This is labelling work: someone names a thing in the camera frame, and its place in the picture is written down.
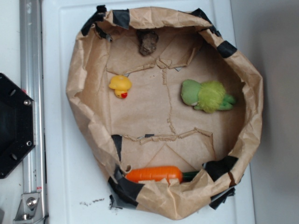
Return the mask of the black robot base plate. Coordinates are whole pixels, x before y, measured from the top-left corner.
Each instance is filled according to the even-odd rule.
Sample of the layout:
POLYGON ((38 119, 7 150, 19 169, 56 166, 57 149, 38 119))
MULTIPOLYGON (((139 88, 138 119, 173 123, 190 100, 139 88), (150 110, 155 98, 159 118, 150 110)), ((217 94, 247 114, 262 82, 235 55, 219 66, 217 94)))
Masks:
POLYGON ((7 178, 35 146, 34 101, 0 75, 0 178, 7 178))

